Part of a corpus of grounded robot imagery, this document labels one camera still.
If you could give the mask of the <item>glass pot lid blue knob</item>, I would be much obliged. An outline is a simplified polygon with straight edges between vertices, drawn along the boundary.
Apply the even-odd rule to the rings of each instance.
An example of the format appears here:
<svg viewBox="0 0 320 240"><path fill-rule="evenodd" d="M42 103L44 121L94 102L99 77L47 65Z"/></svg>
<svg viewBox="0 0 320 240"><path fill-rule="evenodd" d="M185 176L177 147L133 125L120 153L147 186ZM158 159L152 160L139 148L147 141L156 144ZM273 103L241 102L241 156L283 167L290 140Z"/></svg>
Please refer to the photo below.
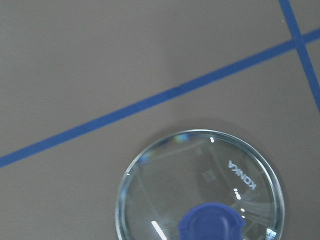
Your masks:
<svg viewBox="0 0 320 240"><path fill-rule="evenodd" d="M279 240L285 203L265 158L215 130L171 134L130 163L117 193L120 240Z"/></svg>

